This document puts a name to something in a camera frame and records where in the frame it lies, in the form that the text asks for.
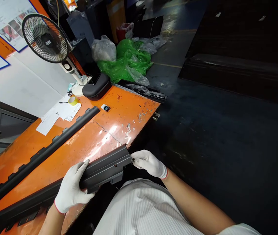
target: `fan guard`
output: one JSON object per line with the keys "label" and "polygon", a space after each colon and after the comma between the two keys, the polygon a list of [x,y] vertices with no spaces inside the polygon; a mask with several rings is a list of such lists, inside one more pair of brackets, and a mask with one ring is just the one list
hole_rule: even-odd
{"label": "fan guard", "polygon": [[51,63],[63,62],[69,53],[69,45],[62,30],[48,17],[29,14],[22,23],[22,31],[28,46],[42,59]]}

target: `black pouch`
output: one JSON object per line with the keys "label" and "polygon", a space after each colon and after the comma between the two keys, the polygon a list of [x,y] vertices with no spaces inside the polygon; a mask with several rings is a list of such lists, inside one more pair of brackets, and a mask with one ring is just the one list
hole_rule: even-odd
{"label": "black pouch", "polygon": [[92,80],[83,87],[83,95],[92,101],[101,99],[112,86],[109,76],[103,73],[98,73],[96,76],[98,78],[93,76]]}

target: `person's left hand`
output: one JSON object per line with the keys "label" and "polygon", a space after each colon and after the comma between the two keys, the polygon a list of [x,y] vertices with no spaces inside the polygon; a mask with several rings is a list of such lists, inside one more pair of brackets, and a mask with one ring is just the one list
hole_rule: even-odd
{"label": "person's left hand", "polygon": [[72,206],[79,203],[86,204],[94,197],[94,194],[84,193],[79,188],[80,178],[88,164],[89,159],[77,163],[69,168],[64,176],[60,190],[54,200],[55,207],[60,213],[66,213]]}

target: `gloved hand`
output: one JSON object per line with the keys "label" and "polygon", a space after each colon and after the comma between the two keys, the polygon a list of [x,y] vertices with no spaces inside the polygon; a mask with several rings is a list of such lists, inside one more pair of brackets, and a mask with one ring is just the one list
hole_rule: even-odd
{"label": "gloved hand", "polygon": [[145,169],[150,175],[165,179],[167,177],[166,166],[150,151],[141,150],[131,154],[134,158],[133,165],[138,169]]}
{"label": "gloved hand", "polygon": [[80,190],[79,181],[83,172],[89,164],[89,159],[85,162],[79,162],[69,168],[64,176],[60,190],[54,200],[57,210],[64,214],[79,203],[86,204],[94,197],[94,194],[87,194]]}

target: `yellow tape roll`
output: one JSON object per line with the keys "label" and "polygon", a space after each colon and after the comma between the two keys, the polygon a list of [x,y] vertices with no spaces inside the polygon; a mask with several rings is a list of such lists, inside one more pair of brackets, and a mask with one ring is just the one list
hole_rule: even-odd
{"label": "yellow tape roll", "polygon": [[70,97],[68,100],[68,103],[72,106],[75,106],[78,104],[79,99],[76,96]]}

